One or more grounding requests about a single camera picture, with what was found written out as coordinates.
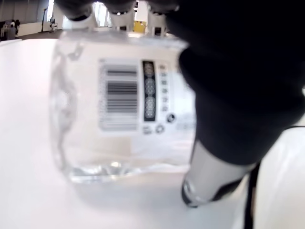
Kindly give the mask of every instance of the white table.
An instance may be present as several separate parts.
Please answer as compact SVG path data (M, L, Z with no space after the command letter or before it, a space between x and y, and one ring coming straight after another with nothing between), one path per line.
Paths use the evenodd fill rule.
M22 41L22 40L21 39L15 39L15 40L1 41L0 46L4 46L4 45L8 45L8 44L11 44L11 43L14 43L14 42L20 42L20 41Z
M228 229L243 187L198 209L180 197L182 174L150 174L103 186L69 185L53 165L48 126L56 40L0 47L1 229Z

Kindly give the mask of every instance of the plastic water bottle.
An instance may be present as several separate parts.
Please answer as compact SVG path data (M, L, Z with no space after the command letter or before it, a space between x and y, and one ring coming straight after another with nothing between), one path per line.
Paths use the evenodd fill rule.
M187 170L195 111L178 68L184 46L136 33L63 33L53 54L50 128L66 177L91 183Z

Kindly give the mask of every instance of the robotic hand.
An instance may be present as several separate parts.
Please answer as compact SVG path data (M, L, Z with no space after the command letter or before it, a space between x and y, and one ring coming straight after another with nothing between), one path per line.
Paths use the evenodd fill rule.
M93 0L57 0L56 3L66 17L72 21L72 28L94 28L97 26L95 17L92 15ZM134 0L104 0L108 8L113 28L115 30L132 31L134 23ZM165 35L165 13L178 10L175 0L152 0L149 1L148 26L152 35Z
M96 27L93 0L55 2L73 22L73 28ZM116 30L132 30L134 0L103 3ZM268 12L266 5L260 19L255 14L261 9L253 10L244 23L238 7L226 1L148 3L151 34L163 35L168 26L171 33L189 43L179 62L196 93L197 127L182 197L188 206L196 207L232 192L281 132L304 113L303 81L297 74L301 63L298 41L283 40L283 46L273 42L282 35L264 20L273 18L264 14ZM282 23L279 28L285 30L286 24L290 25ZM286 76L290 83L283 90Z

